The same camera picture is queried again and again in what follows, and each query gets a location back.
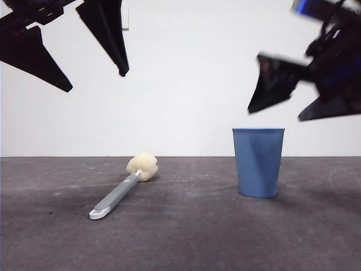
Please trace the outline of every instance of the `sponge brush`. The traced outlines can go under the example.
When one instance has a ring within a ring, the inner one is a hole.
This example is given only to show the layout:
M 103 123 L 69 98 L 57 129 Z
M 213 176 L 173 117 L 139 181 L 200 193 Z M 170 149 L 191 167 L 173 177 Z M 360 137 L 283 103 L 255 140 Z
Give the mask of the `sponge brush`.
M 136 172 L 139 170 L 142 172 L 138 176 L 138 181 L 148 181 L 158 171 L 157 159 L 148 152 L 142 152 L 141 154 L 132 158 L 126 166 L 126 171 L 128 171 L 130 174 L 136 174 Z

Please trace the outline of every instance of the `white backdrop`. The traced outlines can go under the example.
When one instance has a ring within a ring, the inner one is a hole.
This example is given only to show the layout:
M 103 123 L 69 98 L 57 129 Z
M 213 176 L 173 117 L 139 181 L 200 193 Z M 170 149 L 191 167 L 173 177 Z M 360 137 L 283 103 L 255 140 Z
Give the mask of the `white backdrop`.
M 80 3 L 42 27 L 70 93 L 2 63 L 2 156 L 231 156 L 231 128 L 259 126 L 286 128 L 284 156 L 361 154 L 361 116 L 298 121 L 316 98 L 310 84 L 246 111 L 261 50 L 307 63 L 320 23 L 292 13 L 292 0 L 127 0 L 125 78 L 78 18 Z

